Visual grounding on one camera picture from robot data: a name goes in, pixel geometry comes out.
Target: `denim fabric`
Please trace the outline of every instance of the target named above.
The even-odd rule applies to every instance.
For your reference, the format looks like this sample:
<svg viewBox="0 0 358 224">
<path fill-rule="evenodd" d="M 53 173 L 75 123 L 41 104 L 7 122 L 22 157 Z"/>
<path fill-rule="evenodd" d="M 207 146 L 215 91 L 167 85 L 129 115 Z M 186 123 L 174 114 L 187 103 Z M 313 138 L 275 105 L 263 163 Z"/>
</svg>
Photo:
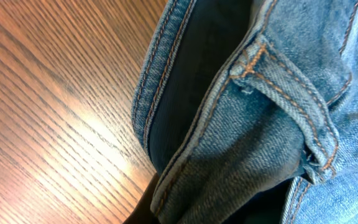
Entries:
<svg viewBox="0 0 358 224">
<path fill-rule="evenodd" d="M 167 4 L 135 92 L 134 129 L 151 154 L 162 150 L 147 147 L 153 115 L 198 6 Z M 288 179 L 280 223 L 358 223 L 358 0 L 264 1 L 165 160 L 151 205 L 161 223 L 222 223 Z"/>
</svg>

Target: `folded denim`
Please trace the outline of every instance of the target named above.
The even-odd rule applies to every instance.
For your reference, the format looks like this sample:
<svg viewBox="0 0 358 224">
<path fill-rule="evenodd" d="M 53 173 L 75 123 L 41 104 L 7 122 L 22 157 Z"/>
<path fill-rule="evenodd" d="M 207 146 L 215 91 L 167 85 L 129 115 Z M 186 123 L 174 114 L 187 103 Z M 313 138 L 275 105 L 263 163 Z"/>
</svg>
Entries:
<svg viewBox="0 0 358 224">
<path fill-rule="evenodd" d="M 132 124 L 161 223 L 223 223 L 286 181 L 280 223 L 358 223 L 358 0 L 169 0 Z"/>
</svg>

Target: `wooden table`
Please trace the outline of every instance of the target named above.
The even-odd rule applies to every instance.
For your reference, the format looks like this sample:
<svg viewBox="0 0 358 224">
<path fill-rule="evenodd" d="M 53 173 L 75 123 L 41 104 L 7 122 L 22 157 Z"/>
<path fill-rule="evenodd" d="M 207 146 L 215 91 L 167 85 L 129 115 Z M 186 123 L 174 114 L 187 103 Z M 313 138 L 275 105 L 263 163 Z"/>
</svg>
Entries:
<svg viewBox="0 0 358 224">
<path fill-rule="evenodd" d="M 0 223 L 122 223 L 155 170 L 131 127 L 166 0 L 0 0 Z"/>
</svg>

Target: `blue jeans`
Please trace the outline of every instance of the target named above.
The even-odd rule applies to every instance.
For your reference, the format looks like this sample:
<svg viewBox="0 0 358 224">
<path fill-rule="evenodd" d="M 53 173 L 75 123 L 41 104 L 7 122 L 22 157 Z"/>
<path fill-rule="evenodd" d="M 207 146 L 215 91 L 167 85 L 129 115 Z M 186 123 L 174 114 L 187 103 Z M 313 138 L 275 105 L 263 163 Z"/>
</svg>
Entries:
<svg viewBox="0 0 358 224">
<path fill-rule="evenodd" d="M 358 0 L 170 0 L 132 124 L 161 223 L 358 223 Z"/>
</svg>

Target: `wood grain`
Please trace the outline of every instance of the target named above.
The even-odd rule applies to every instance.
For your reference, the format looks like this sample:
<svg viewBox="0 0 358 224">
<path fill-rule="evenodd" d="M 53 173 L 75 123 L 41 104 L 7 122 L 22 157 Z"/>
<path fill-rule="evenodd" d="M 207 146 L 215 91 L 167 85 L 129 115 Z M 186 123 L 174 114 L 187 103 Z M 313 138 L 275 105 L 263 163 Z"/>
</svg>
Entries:
<svg viewBox="0 0 358 224">
<path fill-rule="evenodd" d="M 131 128 L 166 0 L 0 0 L 0 223 L 122 223 L 155 172 Z"/>
</svg>

